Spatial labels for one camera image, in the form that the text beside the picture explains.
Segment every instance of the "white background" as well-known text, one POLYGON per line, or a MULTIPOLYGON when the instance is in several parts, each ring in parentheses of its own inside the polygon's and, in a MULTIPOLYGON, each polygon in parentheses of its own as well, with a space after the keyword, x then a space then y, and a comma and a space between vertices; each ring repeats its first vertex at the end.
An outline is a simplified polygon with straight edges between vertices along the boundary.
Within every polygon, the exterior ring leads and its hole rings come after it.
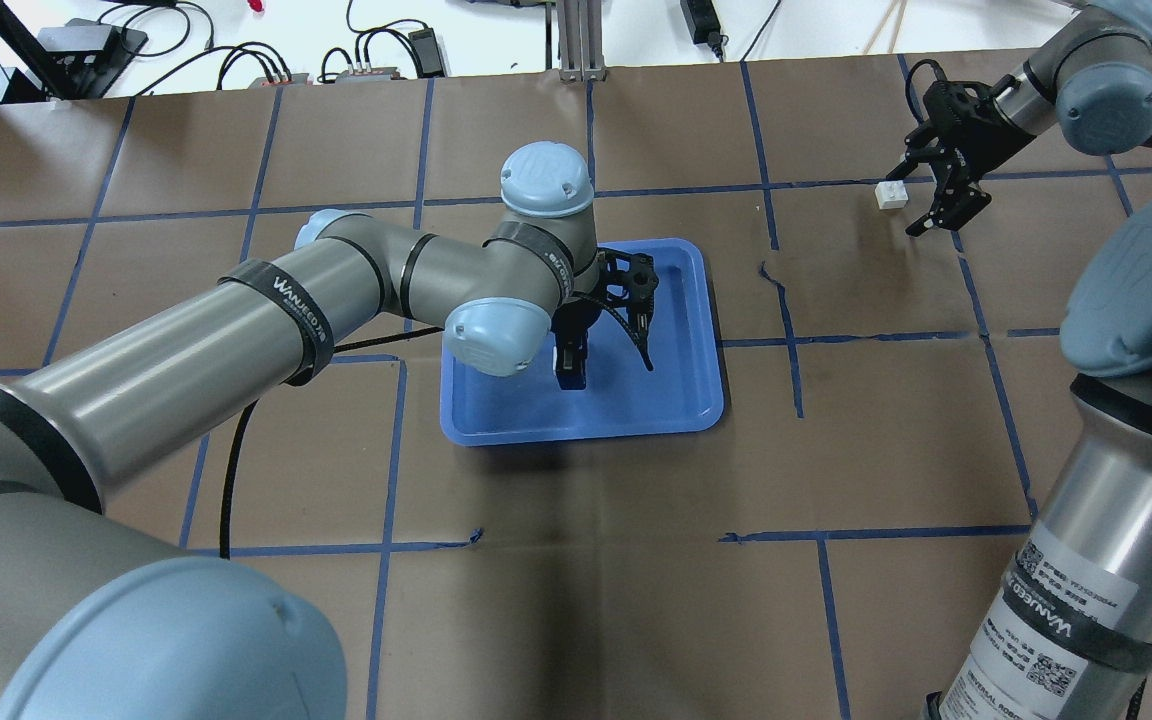
MULTIPOLYGON (((197 0, 215 18, 215 44, 268 41, 294 73, 319 74, 326 50, 348 46, 353 33, 344 24, 346 0, 265 0, 265 13, 252 13, 247 0, 197 0)), ((744 54, 774 0, 714 0, 723 31, 730 36, 728 56, 744 54)), ((881 23, 890 0, 785 0, 750 59, 858 55, 881 23)), ((73 17, 96 18, 109 3, 99 0, 9 0, 10 8, 32 31, 60 26, 73 17)), ((434 26, 450 74, 536 73, 544 68, 544 9, 509 8, 467 0, 356 0, 355 25, 372 26, 393 18, 422 18, 434 26)), ((127 18, 119 10, 108 22, 127 18)), ((932 50, 996 50, 1041 45, 1068 22, 1073 10, 1052 0, 905 0, 901 31, 892 37, 896 13, 874 38, 870 53, 925 53, 932 50)), ((206 22, 195 18, 194 35, 165 58, 137 60, 111 94, 134 94, 166 70, 202 50, 206 22)), ((180 37, 183 20, 160 10, 138 20, 150 33, 145 51, 164 50, 180 37)), ((687 37, 679 0, 602 0, 604 55, 616 65, 689 65, 717 61, 708 47, 687 37)), ((558 31, 554 32, 558 45, 558 31)), ((17 65, 3 41, 0 56, 17 65)), ((197 61, 157 92, 210 90, 223 53, 197 61)), ((411 77, 410 60, 388 37, 372 41, 376 65, 397 65, 411 77)), ((242 88, 259 74, 243 60, 226 88, 242 88)))

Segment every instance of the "qr code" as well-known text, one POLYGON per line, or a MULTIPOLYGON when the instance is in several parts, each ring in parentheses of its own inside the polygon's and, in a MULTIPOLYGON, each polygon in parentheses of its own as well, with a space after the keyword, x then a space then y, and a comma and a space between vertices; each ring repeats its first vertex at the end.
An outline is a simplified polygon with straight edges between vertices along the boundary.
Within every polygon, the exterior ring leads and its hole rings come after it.
POLYGON ((1025 548, 1020 552, 1020 566, 1025 573, 1033 575, 1038 571, 1038 564, 1043 563, 1043 552, 1034 547, 1031 541, 1025 543, 1025 548))
POLYGON ((1053 696, 1064 697, 1064 694, 1069 692, 1069 684, 1074 682, 1075 676, 1078 676, 1078 673, 1073 667, 1064 667, 1052 660, 1051 657, 1039 653, 1038 660, 1033 667, 1030 667, 1025 679, 1053 696))

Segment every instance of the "white cube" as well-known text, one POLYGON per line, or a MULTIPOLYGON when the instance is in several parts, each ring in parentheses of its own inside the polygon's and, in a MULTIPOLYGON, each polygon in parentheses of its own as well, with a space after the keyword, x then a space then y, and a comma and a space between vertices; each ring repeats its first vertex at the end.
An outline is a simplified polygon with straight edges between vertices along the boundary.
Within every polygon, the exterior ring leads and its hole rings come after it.
POLYGON ((879 210, 901 210, 909 205, 905 181, 886 181, 874 185, 874 197, 879 210))

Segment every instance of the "light blue cap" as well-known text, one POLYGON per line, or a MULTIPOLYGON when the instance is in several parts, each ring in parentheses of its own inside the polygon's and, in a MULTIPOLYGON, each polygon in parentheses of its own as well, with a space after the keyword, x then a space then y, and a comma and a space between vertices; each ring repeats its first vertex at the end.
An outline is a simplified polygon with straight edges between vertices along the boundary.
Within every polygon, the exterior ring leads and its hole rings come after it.
POLYGON ((1152 0, 1091 0, 1091 3, 1132 24, 1152 45, 1152 0))
POLYGON ((444 347, 482 373, 507 378, 524 372, 550 332, 550 314, 515 297, 471 300, 447 316, 444 347))
POLYGON ((1132 63, 1091 65, 1056 97, 1061 132, 1089 156, 1126 152, 1152 137, 1152 73, 1132 63))
POLYGON ((314 242, 319 238, 319 233, 323 232, 328 225, 336 222, 340 218, 346 215, 356 215, 357 213, 351 213, 349 210, 319 210, 317 213, 310 215, 308 222, 301 226, 301 232, 296 233, 296 245, 293 250, 301 250, 302 247, 308 245, 308 243, 314 242))
POLYGON ((575 149, 561 142, 532 142, 503 161, 500 199, 521 215, 564 218, 589 209, 594 187, 584 156, 575 149))
POLYGON ((1087 265, 1066 308, 1060 344, 1089 376, 1152 369, 1152 202, 1087 265))
POLYGON ((215 558, 152 562, 97 589, 0 697, 0 720, 338 720, 344 710, 344 655, 328 620, 215 558))

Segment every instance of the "blue tray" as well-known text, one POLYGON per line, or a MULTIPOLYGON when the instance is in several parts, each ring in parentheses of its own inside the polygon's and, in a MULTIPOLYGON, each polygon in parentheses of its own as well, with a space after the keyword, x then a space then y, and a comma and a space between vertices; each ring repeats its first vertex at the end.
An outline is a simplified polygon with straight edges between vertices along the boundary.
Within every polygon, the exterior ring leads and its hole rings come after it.
POLYGON ((655 259, 660 285, 649 339, 655 372, 605 314, 589 332, 585 389, 558 388, 552 334, 535 363, 513 378, 485 376, 444 350, 439 416, 448 439, 482 446, 689 433, 721 418, 723 381, 700 251, 679 238, 605 245, 655 259))

